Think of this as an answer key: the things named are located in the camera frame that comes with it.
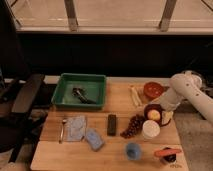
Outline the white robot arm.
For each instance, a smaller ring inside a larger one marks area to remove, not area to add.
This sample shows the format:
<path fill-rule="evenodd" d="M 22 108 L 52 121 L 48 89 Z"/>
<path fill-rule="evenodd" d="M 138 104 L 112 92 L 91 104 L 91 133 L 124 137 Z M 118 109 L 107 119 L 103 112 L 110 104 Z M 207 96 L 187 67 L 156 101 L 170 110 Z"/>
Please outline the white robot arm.
<path fill-rule="evenodd" d="M 165 111 L 175 111 L 183 99 L 213 125 L 213 99 L 201 91 L 202 77 L 192 71 L 178 73 L 169 79 L 169 88 L 154 103 Z"/>

